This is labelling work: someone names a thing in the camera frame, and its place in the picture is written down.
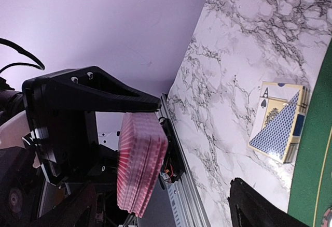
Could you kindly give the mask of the blue-backed playing card deck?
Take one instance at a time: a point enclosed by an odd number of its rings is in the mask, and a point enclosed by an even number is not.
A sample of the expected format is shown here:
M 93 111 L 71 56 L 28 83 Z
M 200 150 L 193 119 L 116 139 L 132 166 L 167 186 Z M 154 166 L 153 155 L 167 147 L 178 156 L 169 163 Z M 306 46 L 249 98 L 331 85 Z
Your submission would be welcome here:
M 248 147 L 280 163 L 291 163 L 308 112 L 306 86 L 263 82 Z

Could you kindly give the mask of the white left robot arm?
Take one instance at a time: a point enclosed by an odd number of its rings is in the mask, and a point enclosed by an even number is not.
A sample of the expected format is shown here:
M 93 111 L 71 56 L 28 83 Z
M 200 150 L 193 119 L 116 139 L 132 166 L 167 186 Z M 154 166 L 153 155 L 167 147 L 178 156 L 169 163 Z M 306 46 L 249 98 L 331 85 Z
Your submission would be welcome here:
M 95 226 L 118 163 L 95 114 L 160 106 L 96 66 L 29 79 L 21 91 L 1 80 L 1 226 Z

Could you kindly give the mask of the green round poker mat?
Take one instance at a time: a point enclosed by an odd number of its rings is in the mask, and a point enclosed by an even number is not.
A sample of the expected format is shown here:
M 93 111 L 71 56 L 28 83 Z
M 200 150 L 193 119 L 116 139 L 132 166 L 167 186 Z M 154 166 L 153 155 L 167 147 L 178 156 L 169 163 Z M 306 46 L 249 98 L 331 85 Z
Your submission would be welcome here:
M 331 47 L 327 49 L 302 131 L 288 213 L 308 226 L 331 212 Z

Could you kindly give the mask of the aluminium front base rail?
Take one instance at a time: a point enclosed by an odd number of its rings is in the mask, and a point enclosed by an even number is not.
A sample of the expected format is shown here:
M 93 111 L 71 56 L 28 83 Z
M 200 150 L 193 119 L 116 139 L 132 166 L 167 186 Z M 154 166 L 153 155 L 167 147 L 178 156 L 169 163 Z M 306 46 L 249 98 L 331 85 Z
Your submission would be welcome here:
M 142 94 L 133 97 L 134 112 L 155 112 L 167 138 L 168 150 L 150 201 L 139 226 L 210 226 L 171 114 L 167 95 L 160 99 Z

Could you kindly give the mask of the dark 100 chips mat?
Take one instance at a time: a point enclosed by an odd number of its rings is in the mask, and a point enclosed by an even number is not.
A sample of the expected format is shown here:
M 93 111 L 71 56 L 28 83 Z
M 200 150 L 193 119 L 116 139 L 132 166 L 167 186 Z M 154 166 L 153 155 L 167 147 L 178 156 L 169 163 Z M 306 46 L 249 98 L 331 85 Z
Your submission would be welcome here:
M 327 208 L 318 218 L 318 227 L 332 227 L 332 207 Z

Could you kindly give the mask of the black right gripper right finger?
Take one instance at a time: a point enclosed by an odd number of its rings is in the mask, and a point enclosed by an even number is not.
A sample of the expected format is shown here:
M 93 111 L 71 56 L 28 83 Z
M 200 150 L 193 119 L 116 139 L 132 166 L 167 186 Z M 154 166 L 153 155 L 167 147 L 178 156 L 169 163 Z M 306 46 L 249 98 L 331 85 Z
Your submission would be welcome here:
M 278 209 L 241 178 L 230 183 L 228 203 L 233 226 L 306 226 Z

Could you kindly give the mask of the red-backed playing card deck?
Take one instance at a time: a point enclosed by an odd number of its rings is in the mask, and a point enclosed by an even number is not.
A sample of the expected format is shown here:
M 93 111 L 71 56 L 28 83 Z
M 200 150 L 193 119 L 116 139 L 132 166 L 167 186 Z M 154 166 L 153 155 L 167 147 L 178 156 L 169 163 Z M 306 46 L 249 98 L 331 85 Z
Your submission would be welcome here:
M 141 218 L 158 179 L 168 138 L 152 113 L 126 113 L 118 143 L 117 205 Z

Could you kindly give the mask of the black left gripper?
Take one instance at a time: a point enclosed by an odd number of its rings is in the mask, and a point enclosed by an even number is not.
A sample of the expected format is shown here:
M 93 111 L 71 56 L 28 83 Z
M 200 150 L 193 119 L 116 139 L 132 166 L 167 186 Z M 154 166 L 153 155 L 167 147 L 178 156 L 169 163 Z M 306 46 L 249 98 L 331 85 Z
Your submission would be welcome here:
M 64 69 L 23 83 L 32 140 L 53 185 L 116 184 L 117 152 L 99 143 L 97 112 L 155 112 L 161 99 L 97 66 Z

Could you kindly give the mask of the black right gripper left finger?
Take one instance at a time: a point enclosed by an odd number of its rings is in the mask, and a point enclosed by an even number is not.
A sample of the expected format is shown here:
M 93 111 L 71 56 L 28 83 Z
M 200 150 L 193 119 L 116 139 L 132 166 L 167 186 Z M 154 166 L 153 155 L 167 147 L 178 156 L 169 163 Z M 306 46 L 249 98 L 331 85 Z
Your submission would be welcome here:
M 88 182 L 29 226 L 95 226 L 97 196 Z

